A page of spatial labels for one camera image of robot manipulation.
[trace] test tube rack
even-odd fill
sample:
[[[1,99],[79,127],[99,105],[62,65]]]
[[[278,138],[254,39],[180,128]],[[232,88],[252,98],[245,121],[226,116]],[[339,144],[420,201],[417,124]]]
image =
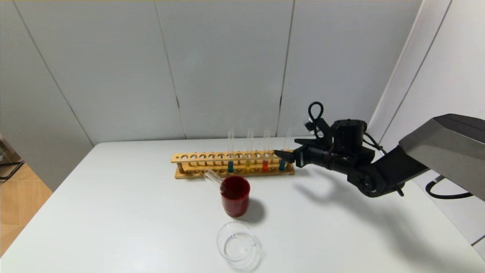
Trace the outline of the test tube rack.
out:
[[[210,153],[184,153],[173,154],[171,162],[177,164],[176,179],[192,179],[204,177],[204,170],[211,168],[220,177],[231,175],[240,176],[270,176],[270,175],[294,175],[295,169],[292,164],[286,164],[283,171],[278,169],[281,158],[275,156],[274,151],[237,151],[233,156],[225,152]],[[263,160],[268,160],[268,170],[262,170]],[[227,171],[227,164],[232,161],[234,172]],[[246,171],[246,161],[250,161],[250,171]]]

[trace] wall seam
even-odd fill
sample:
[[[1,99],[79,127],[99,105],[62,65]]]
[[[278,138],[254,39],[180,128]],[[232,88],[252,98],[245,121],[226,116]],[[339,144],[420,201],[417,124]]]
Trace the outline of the wall seam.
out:
[[[399,70],[400,68],[400,64],[402,63],[402,59],[403,59],[403,56],[408,48],[408,45],[409,45],[409,41],[411,40],[412,38],[412,35],[413,33],[416,31],[416,25],[419,21],[419,17],[421,16],[422,14],[422,11],[424,9],[424,6],[426,4],[426,1],[427,0],[423,0],[421,2],[421,5],[418,9],[418,12],[416,13],[416,17],[414,18],[414,22],[413,22],[413,25],[411,26],[411,29],[409,30],[409,34],[407,35],[407,38],[406,38],[406,41],[404,42],[404,46],[403,46],[403,49],[401,50],[401,53],[399,54],[399,58],[397,59],[397,62],[396,62],[396,65],[394,66],[394,69],[392,71],[392,74],[391,76],[389,77],[389,80],[388,80],[388,83],[386,84],[386,87],[384,88],[384,91],[382,92],[382,96],[379,100],[379,102],[377,103],[377,106],[375,108],[375,111],[371,117],[371,120],[369,121],[369,126],[368,126],[368,130],[372,130],[374,129],[375,127],[375,120],[377,119],[377,116],[378,116],[378,112],[380,110],[380,108],[382,108],[382,105],[384,104],[384,100],[385,100],[385,97],[387,95],[387,93],[389,92],[389,86],[391,85],[392,81],[394,80],[395,76],[396,76],[396,72]]]
[[[295,13],[295,2],[296,2],[296,0],[293,0],[293,6],[291,8],[290,31],[288,33],[288,43],[286,45],[285,66],[284,66],[284,70],[283,70],[283,83],[281,84],[281,95],[279,97],[278,119],[276,120],[276,133],[275,133],[275,137],[278,136],[279,117],[281,115],[281,104],[283,102],[283,90],[285,88],[286,68],[287,68],[287,64],[288,64],[288,55],[290,54],[291,29],[293,27],[293,15]]]
[[[394,112],[394,115],[392,115],[392,118],[391,118],[391,121],[389,122],[389,124],[387,125],[386,129],[384,130],[384,133],[382,134],[382,137],[381,139],[378,141],[379,144],[381,143],[381,141],[384,139],[384,137],[386,136],[386,133],[388,132],[389,130],[389,127],[391,126],[392,122],[394,121],[394,118],[396,118],[396,115],[397,113],[399,112],[399,108],[401,108],[401,105],[403,105],[403,102],[404,100],[406,99],[406,96],[407,94],[409,93],[409,91],[411,90],[411,87],[413,86],[414,84],[414,81],[416,80],[419,72],[421,71],[421,67],[423,66],[424,62],[426,61],[426,58],[428,57],[428,54],[429,54],[429,51],[431,50],[433,44],[435,43],[435,39],[436,37],[438,36],[438,33],[439,33],[439,30],[441,29],[441,26],[443,25],[443,22],[445,21],[445,18],[446,18],[446,15],[448,14],[448,11],[451,7],[453,3],[453,0],[450,1],[450,3],[448,4],[448,7],[446,8],[446,11],[445,11],[445,14],[443,15],[443,18],[441,19],[441,22],[439,23],[439,26],[438,26],[438,30],[436,31],[435,33],[435,36],[433,37],[433,40],[431,41],[431,44],[429,45],[428,47],[428,50],[426,51],[426,54],[424,55],[424,58],[423,60],[421,61],[420,63],[420,66],[418,67],[418,70],[416,71],[416,74],[414,75],[413,77],[413,80],[411,81],[411,84],[409,85],[409,87],[407,88],[406,90],[406,93],[404,94],[404,97],[403,99],[401,100],[401,102],[399,103],[399,106],[397,107],[396,109],[396,112]]]
[[[27,30],[27,33],[29,34],[29,37],[32,41],[32,43],[34,44],[35,46],[35,49],[37,50],[37,52],[39,53],[40,55],[40,58],[42,59],[42,62],[44,63],[44,65],[46,66],[47,68],[47,71],[49,72],[50,76],[52,77],[54,83],[56,84],[57,86],[57,89],[59,90],[60,94],[62,95],[62,97],[64,98],[65,100],[65,103],[67,104],[67,106],[69,106],[69,109],[71,110],[72,114],[74,115],[74,118],[77,120],[79,126],[81,127],[82,131],[84,132],[84,134],[86,135],[87,139],[89,140],[89,143],[91,143],[91,146],[94,147],[94,144],[91,140],[91,138],[89,137],[88,133],[86,132],[85,128],[83,127],[83,125],[81,124],[81,122],[79,121],[79,118],[78,116],[76,115],[76,113],[74,112],[74,109],[72,109],[72,106],[71,104],[69,104],[69,101],[67,100],[66,96],[64,95],[64,93],[62,92],[62,89],[61,87],[59,86],[59,83],[57,82],[56,78],[54,77],[54,74],[52,73],[52,71],[50,70],[49,66],[47,65],[47,62],[44,58],[44,56],[42,55],[42,53],[40,52],[40,49],[39,47],[37,46],[37,43],[35,42],[33,36],[32,36],[32,33],[31,31],[29,30],[29,28],[27,27],[27,24],[25,23],[25,20],[24,20],[24,17],[22,16],[22,14],[20,13],[20,10],[18,9],[17,7],[17,3],[15,0],[12,0],[12,3],[14,4],[15,6],[15,9],[17,10],[17,13],[18,13],[18,16],[20,17],[20,20],[22,20],[22,24],[24,25],[25,29]]]
[[[167,45],[165,44],[165,37],[163,36],[162,22],[160,21],[160,14],[158,13],[156,0],[153,1],[153,5],[155,6],[155,12],[157,13],[158,26],[160,28],[160,34],[162,35],[162,45],[163,45],[163,49],[165,50],[165,56],[167,58],[168,70],[170,71],[170,78],[172,79],[172,86],[174,88],[175,101],[177,102],[178,116],[180,117],[180,124],[182,125],[183,136],[185,139],[187,139],[187,134],[185,133],[185,126],[183,124],[183,119],[182,119],[182,111],[180,109],[180,102],[178,100],[177,91],[175,90],[174,76],[172,73],[172,67],[170,66],[170,59],[168,58],[168,49],[167,49]]]

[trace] test tube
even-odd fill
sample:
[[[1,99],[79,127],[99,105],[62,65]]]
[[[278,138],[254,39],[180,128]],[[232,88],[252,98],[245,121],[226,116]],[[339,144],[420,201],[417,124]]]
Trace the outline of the test tube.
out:
[[[264,152],[264,157],[269,156],[268,151],[270,148],[270,137],[271,137],[271,132],[270,128],[266,127],[264,128],[264,134],[263,134],[263,152]],[[268,160],[264,159],[263,160],[263,171],[268,171]]]
[[[227,163],[227,172],[234,172],[234,162],[231,160],[234,156],[234,129],[229,129],[229,133],[227,134],[227,141],[228,141],[228,157],[230,161]]]
[[[251,157],[253,155],[253,138],[254,138],[254,131],[253,128],[249,128],[247,130],[247,153],[246,157]],[[251,171],[251,160],[246,160],[246,165],[244,167],[246,172]]]
[[[283,150],[286,151],[288,150],[288,147],[290,146],[290,143],[291,143],[291,132],[292,132],[292,128],[288,128],[288,130],[286,131],[286,137],[285,137],[285,142],[283,143]],[[285,165],[286,165],[286,162],[282,159],[280,162],[279,162],[279,170],[280,171],[284,171],[285,170]]]

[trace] test tube with red liquid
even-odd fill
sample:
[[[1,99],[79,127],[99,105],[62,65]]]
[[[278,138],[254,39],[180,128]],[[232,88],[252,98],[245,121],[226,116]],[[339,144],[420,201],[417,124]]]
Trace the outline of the test tube with red liquid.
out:
[[[269,156],[268,151],[269,151],[269,148],[270,148],[270,137],[271,137],[270,128],[268,128],[268,127],[264,128],[263,137],[264,137],[263,138],[264,157],[268,157]],[[268,160],[267,159],[263,160],[262,170],[268,171]]]

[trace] glass petri dish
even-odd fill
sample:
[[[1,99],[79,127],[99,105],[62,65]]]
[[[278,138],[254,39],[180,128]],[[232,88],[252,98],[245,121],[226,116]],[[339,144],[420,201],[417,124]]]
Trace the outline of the glass petri dish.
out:
[[[254,270],[261,260],[258,241],[240,221],[225,224],[217,234],[217,249],[229,265],[240,271]]]

